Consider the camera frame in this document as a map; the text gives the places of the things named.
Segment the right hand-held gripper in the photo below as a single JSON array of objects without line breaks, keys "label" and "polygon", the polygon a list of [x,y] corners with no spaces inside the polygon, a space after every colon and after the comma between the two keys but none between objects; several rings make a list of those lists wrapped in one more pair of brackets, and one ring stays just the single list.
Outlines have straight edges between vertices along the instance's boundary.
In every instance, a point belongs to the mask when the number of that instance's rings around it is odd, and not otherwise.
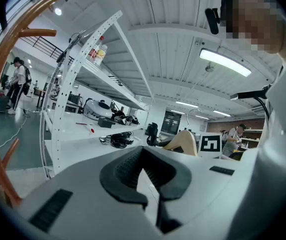
[{"label": "right hand-held gripper", "polygon": [[206,132],[201,135],[198,156],[206,159],[220,159],[222,156],[222,137],[220,133]]}]

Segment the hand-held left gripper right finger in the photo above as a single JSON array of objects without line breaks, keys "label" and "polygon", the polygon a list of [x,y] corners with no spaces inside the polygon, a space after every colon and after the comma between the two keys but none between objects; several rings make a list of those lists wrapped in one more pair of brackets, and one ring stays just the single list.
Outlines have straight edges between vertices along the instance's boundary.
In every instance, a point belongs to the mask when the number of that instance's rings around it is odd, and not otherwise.
[{"label": "hand-held left gripper right finger", "polygon": [[144,147],[142,168],[159,194],[156,227],[166,234],[182,225],[169,215],[166,202],[178,200],[184,195],[191,183],[192,173],[185,165],[160,151],[159,148]]}]

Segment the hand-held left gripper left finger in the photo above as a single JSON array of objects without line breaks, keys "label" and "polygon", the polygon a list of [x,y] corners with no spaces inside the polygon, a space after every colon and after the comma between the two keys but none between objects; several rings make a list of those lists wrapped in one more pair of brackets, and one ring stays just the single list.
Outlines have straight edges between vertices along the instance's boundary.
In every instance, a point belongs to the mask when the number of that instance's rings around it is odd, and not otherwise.
[{"label": "hand-held left gripper left finger", "polygon": [[147,197],[137,191],[139,175],[143,169],[143,148],[128,150],[121,157],[106,164],[100,171],[100,183],[107,193],[125,204],[140,205],[144,210]]}]

